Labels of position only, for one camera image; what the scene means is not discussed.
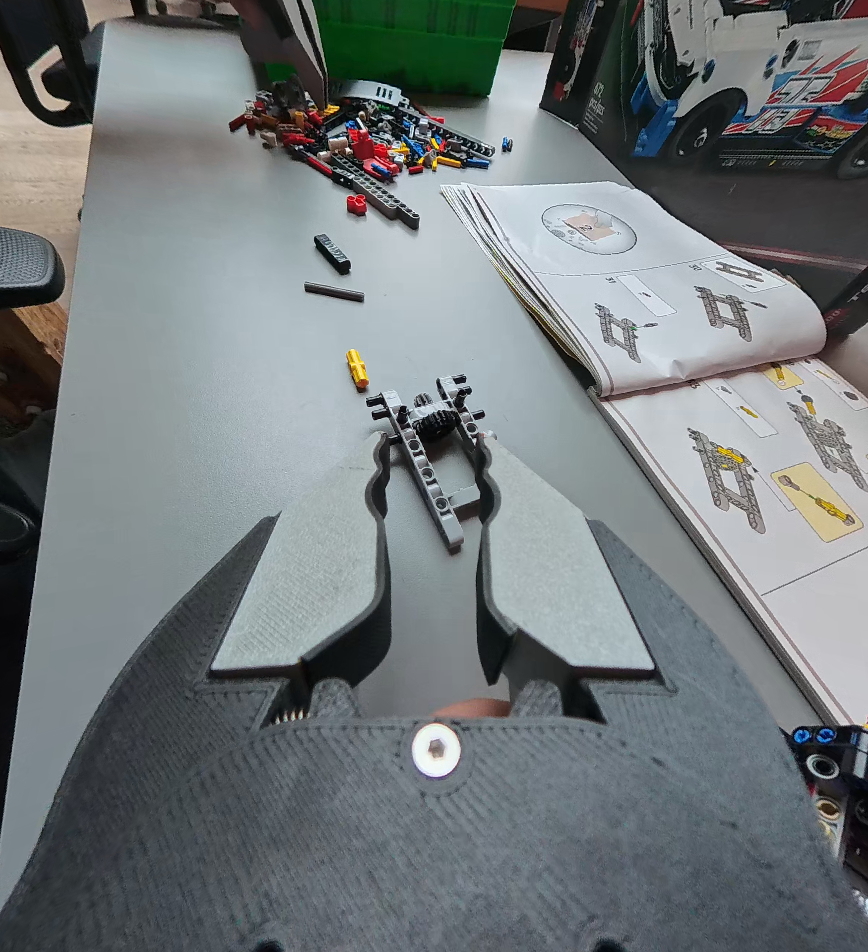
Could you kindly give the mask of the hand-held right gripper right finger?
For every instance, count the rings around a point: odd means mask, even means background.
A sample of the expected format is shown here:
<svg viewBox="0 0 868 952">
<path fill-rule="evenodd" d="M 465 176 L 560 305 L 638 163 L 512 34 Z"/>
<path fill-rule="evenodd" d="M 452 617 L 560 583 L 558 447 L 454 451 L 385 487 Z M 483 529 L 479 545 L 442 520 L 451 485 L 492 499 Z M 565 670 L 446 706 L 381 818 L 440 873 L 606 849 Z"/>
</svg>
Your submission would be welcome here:
<svg viewBox="0 0 868 952">
<path fill-rule="evenodd" d="M 477 649 L 488 684 L 647 681 L 655 661 L 583 511 L 494 436 L 477 445 Z"/>
</svg>

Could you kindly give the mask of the long dark grey lego beam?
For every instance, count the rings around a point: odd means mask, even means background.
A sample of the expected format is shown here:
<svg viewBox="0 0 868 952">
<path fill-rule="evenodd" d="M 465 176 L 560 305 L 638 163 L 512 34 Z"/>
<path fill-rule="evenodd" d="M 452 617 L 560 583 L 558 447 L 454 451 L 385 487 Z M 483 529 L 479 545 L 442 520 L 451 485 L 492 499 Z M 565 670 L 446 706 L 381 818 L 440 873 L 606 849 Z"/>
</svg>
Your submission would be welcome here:
<svg viewBox="0 0 868 952">
<path fill-rule="evenodd" d="M 413 231 L 419 229 L 418 213 L 369 174 L 355 168 L 334 165 L 331 167 L 331 178 L 336 184 L 341 184 L 356 195 L 364 197 L 369 206 L 380 211 L 387 219 L 398 220 Z"/>
</svg>

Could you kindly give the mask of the green plastic bin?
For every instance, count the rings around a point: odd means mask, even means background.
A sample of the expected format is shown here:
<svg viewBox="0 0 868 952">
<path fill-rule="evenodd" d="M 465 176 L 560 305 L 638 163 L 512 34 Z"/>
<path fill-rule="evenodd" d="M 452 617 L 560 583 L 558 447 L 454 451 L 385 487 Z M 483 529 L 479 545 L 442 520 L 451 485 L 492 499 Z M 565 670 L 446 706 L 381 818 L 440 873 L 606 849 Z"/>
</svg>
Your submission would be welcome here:
<svg viewBox="0 0 868 952">
<path fill-rule="evenodd" d="M 314 1 L 329 98 L 375 81 L 487 97 L 514 1 Z"/>
</svg>

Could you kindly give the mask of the grey lego frame assembly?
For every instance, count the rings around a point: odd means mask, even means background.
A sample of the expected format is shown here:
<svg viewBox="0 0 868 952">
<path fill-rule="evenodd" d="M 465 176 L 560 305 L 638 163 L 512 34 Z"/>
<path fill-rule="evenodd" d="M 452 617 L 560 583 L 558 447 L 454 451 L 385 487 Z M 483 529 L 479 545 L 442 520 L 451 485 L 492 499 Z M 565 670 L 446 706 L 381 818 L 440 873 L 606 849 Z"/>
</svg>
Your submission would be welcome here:
<svg viewBox="0 0 868 952">
<path fill-rule="evenodd" d="M 481 424 L 484 411 L 467 405 L 472 387 L 464 374 L 441 376 L 436 381 L 439 397 L 422 392 L 413 404 L 406 404 L 395 390 L 386 390 L 366 399 L 375 421 L 389 422 L 390 443 L 403 447 L 413 478 L 427 505 L 441 541 L 450 552 L 464 543 L 462 518 L 479 510 L 480 493 L 475 485 L 447 493 L 428 454 L 431 445 L 456 437 L 470 462 L 474 463 L 480 436 L 488 434 Z"/>
</svg>

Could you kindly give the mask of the black office chair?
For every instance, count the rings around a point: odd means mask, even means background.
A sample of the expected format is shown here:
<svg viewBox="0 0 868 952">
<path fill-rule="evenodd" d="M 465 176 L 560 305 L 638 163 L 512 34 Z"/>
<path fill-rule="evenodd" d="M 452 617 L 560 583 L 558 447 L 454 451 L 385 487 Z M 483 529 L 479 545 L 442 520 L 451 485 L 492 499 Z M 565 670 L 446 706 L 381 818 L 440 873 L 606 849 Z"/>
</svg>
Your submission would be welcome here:
<svg viewBox="0 0 868 952">
<path fill-rule="evenodd" d="M 35 118 L 92 123 L 104 31 L 91 26 L 88 2 L 0 1 L 0 57 Z"/>
</svg>

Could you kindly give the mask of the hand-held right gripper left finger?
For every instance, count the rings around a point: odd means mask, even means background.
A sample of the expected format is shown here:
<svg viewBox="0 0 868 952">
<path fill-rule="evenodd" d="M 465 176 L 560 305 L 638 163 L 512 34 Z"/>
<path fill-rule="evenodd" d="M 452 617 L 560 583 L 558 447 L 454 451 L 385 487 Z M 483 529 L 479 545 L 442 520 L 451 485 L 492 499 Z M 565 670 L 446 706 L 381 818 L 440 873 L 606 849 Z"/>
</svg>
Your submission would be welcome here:
<svg viewBox="0 0 868 952">
<path fill-rule="evenodd" d="M 391 644 L 389 477 L 389 440 L 373 433 L 283 509 L 216 650 L 213 678 L 355 687 L 379 667 Z"/>
</svg>

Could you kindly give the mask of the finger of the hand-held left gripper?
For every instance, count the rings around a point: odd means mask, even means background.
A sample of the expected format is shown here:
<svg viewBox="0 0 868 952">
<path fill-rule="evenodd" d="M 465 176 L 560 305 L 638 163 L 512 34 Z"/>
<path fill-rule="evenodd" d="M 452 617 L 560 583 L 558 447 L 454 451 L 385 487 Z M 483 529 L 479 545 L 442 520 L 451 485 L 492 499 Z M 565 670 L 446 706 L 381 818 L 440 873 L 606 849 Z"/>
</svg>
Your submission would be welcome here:
<svg viewBox="0 0 868 952">
<path fill-rule="evenodd" d="M 328 70 L 313 2 L 285 1 L 284 11 L 292 32 L 292 36 L 284 42 L 288 60 L 296 67 L 297 74 L 313 101 L 327 103 Z"/>
<path fill-rule="evenodd" d="M 283 63 L 288 60 L 284 42 L 292 36 L 284 11 L 285 1 L 238 1 L 237 14 L 242 20 L 241 39 L 250 59 L 257 63 Z"/>
</svg>

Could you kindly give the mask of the pile of lego pieces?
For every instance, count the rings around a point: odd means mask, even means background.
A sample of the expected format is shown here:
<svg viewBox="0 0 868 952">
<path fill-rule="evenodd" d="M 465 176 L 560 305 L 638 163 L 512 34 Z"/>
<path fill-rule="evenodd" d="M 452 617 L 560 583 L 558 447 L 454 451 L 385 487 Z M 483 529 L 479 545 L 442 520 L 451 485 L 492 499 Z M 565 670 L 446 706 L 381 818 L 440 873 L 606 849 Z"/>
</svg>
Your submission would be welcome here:
<svg viewBox="0 0 868 952">
<path fill-rule="evenodd" d="M 228 131 L 243 131 L 264 149 L 282 150 L 361 196 L 403 174 L 485 171 L 492 164 L 494 146 L 449 127 L 401 89 L 347 81 L 332 92 L 318 107 L 300 78 L 290 75 L 248 98 Z"/>
</svg>

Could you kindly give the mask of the lego set box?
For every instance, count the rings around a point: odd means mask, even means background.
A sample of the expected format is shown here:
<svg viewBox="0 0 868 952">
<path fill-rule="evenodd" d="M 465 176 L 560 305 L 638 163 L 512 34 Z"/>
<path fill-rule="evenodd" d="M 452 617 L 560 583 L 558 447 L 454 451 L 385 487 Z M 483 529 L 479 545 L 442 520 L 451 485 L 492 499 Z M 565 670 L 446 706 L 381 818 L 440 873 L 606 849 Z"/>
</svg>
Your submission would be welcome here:
<svg viewBox="0 0 868 952">
<path fill-rule="evenodd" d="M 843 333 L 868 319 L 868 2 L 570 2 L 541 106 Z"/>
</svg>

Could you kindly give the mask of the lego instruction booklet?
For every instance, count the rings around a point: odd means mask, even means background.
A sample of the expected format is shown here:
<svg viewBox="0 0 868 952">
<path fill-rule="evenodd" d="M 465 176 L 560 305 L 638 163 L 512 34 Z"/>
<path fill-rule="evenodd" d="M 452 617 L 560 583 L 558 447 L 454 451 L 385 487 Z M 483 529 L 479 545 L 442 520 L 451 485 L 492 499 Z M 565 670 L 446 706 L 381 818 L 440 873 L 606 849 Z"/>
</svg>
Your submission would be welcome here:
<svg viewBox="0 0 868 952">
<path fill-rule="evenodd" d="M 443 184 L 815 708 L 868 714 L 868 398 L 799 287 L 611 182 Z"/>
</svg>

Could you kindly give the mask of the black lego car assembly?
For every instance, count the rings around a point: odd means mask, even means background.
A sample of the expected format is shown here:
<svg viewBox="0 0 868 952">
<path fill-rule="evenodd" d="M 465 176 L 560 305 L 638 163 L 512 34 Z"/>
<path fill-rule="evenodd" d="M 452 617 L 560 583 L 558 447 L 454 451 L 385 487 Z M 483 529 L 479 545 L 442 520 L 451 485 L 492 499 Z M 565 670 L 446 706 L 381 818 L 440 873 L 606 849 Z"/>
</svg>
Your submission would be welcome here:
<svg viewBox="0 0 868 952">
<path fill-rule="evenodd" d="M 868 918 L 868 716 L 785 733 L 821 830 Z"/>
</svg>

